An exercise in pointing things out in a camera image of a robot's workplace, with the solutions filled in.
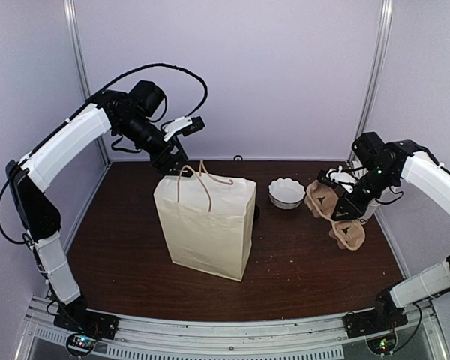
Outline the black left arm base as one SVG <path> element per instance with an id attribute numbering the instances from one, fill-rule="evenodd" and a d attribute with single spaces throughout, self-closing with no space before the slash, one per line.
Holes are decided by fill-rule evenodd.
<path id="1" fill-rule="evenodd" d="M 98 340 L 113 340 L 119 327 L 114 315 L 86 310 L 83 306 L 60 307 L 53 325 L 73 332 L 81 332 Z"/>

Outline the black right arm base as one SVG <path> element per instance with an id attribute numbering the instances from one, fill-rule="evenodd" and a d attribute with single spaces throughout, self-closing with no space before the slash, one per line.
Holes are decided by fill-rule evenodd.
<path id="1" fill-rule="evenodd" d="M 392 332 L 398 326 L 408 323 L 407 316 L 399 313 L 392 317 L 380 316 L 375 310 L 349 312 L 342 317 L 349 339 L 373 335 L 379 332 Z"/>

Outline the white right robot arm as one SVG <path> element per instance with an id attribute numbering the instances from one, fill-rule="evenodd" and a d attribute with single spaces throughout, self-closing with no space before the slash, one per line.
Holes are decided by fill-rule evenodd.
<path id="1" fill-rule="evenodd" d="M 375 132 L 363 133 L 352 151 L 366 172 L 361 178 L 353 169 L 330 169 L 319 180 L 330 188 L 341 188 L 331 216 L 334 221 L 357 220 L 372 202 L 379 202 L 385 190 L 406 182 L 418 188 L 450 216 L 450 172 L 430 150 L 411 139 L 383 142 Z M 370 313 L 374 330 L 385 331 L 398 319 L 398 309 L 450 291 L 450 255 L 391 289 L 385 291 L 380 306 Z"/>

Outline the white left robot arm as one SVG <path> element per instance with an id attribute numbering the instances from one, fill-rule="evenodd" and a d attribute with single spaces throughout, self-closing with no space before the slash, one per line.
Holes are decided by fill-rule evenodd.
<path id="1" fill-rule="evenodd" d="M 20 162 L 7 165 L 10 191 L 25 227 L 25 243 L 38 258 L 58 303 L 71 304 L 62 316 L 77 333 L 87 332 L 93 318 L 77 304 L 82 294 L 62 247 L 61 215 L 45 192 L 82 150 L 107 132 L 125 137 L 137 150 L 147 152 L 160 174 L 179 174 L 188 159 L 176 137 L 187 136 L 195 119 L 182 116 L 159 130 L 149 117 L 164 99 L 164 92 L 145 80 L 129 92 L 101 90 Z"/>

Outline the brown paper bag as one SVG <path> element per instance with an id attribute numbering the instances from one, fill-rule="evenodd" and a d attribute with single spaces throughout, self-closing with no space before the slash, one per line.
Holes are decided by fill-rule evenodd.
<path id="1" fill-rule="evenodd" d="M 257 184 L 184 165 L 163 177 L 154 202 L 170 259 L 210 275 L 241 281 L 252 248 Z"/>

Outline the brown cardboard cup carrier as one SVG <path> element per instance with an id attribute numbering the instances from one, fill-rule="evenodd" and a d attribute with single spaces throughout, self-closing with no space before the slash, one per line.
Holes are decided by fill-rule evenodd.
<path id="1" fill-rule="evenodd" d="M 306 188 L 305 205 L 315 218 L 329 222 L 328 235 L 344 250 L 357 251 L 365 241 L 365 230 L 357 220 L 333 220 L 332 215 L 337 205 L 338 195 L 318 180 Z"/>

